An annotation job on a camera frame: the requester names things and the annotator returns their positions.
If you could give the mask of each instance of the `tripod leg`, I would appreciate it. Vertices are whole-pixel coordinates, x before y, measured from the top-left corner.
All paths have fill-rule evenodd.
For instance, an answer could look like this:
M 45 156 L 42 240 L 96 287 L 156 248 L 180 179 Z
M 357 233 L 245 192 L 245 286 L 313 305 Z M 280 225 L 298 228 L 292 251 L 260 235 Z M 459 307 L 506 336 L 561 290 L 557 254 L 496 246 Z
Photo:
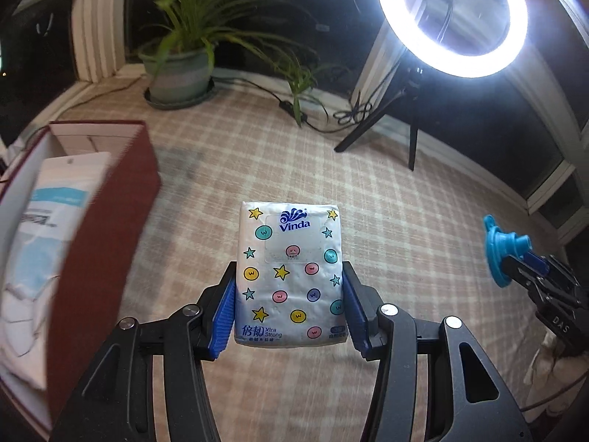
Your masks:
M 407 168 L 413 171 L 415 169 L 415 153 L 417 152 L 417 125 L 415 120 L 411 122 L 409 131 L 409 162 Z
M 347 135 L 340 143 L 335 146 L 335 152 L 344 152 L 346 149 L 350 147 L 355 140 L 357 140 L 360 136 L 362 136 L 366 131 L 368 131 L 375 123 L 382 118 L 382 116 L 387 113 L 388 107 L 391 103 L 396 100 L 388 101 L 387 103 L 381 104 L 374 113 L 371 113 L 364 121 L 358 123 L 358 126 L 354 128 L 354 130 Z

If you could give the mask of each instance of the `checkered tablecloth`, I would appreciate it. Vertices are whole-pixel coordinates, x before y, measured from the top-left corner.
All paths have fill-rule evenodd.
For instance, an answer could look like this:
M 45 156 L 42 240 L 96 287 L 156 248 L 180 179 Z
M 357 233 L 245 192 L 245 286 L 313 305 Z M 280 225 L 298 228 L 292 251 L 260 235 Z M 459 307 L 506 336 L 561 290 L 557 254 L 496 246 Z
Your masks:
M 126 83 L 111 79 L 97 91 Z M 300 129 L 274 100 L 220 90 L 200 106 L 162 112 L 143 100 L 145 84 L 62 116 L 149 125 L 163 187 L 137 249 L 121 316 L 165 318 L 219 282 L 236 258 L 242 201 L 333 203 L 341 211 L 344 259 L 360 279 L 416 318 L 459 316 L 523 401 L 522 379 L 544 331 L 525 291 L 500 289 L 491 279 L 482 217 L 492 213 L 502 228 L 529 234 L 538 253 L 555 251 L 556 241 L 524 212 L 419 147 L 410 172 L 406 148 L 374 132 L 338 154 L 333 147 L 342 134 Z M 419 367 L 425 375 L 421 358 Z M 216 362 L 204 364 L 224 442 L 358 440 L 376 368 L 351 341 L 264 350 L 230 339 Z M 423 433 L 424 382 L 415 440 Z M 154 391 L 158 440 L 166 440 L 159 379 Z

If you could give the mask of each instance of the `cartoon face dot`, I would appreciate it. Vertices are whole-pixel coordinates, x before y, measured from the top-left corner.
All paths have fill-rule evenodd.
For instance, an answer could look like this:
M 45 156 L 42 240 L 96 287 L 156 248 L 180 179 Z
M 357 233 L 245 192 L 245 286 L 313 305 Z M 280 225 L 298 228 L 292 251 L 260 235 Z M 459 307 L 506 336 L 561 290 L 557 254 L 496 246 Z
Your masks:
M 319 289 L 310 289 L 310 291 L 307 292 L 307 299 L 310 302 L 318 301 L 320 297 L 321 292 L 319 291 Z
M 319 264 L 317 263 L 309 263 L 304 267 L 304 271 L 309 275 L 312 276 L 313 274 L 317 274 L 319 272 Z
M 288 246 L 286 248 L 286 255 L 288 257 L 297 257 L 300 254 L 300 247 L 299 246 Z
M 263 241 L 270 239 L 271 235 L 272 228 L 269 225 L 261 225 L 258 229 L 255 230 L 255 236 Z
M 307 331 L 307 337 L 309 339 L 317 339 L 320 335 L 321 335 L 321 327 L 319 327 L 319 326 L 310 327 L 309 330 Z
M 246 267 L 246 270 L 243 272 L 243 277 L 245 277 L 248 281 L 255 281 L 260 273 L 255 267 Z
M 339 316 L 340 314 L 343 314 L 343 301 L 341 299 L 333 301 L 331 306 L 329 306 L 329 311 L 334 316 Z
M 288 294 L 286 293 L 286 291 L 276 291 L 273 295 L 272 295 L 272 301 L 274 301 L 276 304 L 280 304 L 281 302 L 286 301 L 286 298 L 288 298 Z
M 335 264 L 336 262 L 338 262 L 338 253 L 335 252 L 333 249 L 327 249 L 323 257 L 329 264 Z
M 305 314 L 300 309 L 295 309 L 293 312 L 290 313 L 290 320 L 295 324 L 300 324 L 301 322 L 304 322 L 306 318 L 307 314 Z

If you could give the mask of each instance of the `yellow dot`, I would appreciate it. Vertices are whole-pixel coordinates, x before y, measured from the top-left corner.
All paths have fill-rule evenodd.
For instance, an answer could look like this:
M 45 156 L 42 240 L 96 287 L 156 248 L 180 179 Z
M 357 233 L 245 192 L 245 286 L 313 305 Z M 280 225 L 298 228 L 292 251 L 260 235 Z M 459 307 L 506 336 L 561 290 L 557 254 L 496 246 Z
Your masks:
M 290 313 L 290 320 L 295 324 L 300 324 L 301 322 L 304 322 L 306 318 L 307 314 L 305 314 L 300 309 L 295 309 L 293 312 Z
M 259 275 L 260 273 L 255 267 L 247 267 L 243 272 L 243 277 L 245 277 L 248 281 L 256 280 Z

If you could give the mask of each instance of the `blue suction cup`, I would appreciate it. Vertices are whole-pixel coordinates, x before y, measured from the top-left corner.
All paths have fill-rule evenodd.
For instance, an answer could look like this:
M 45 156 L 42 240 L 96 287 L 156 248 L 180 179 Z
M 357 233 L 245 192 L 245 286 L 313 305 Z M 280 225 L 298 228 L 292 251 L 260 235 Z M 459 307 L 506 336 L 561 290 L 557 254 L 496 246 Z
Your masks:
M 501 272 L 501 260 L 506 256 L 523 259 L 523 255 L 532 250 L 532 243 L 528 236 L 518 236 L 515 233 L 507 234 L 501 231 L 490 214 L 483 218 L 483 223 L 487 230 L 485 249 L 491 276 L 500 288 L 504 288 L 509 286 L 511 278 Z

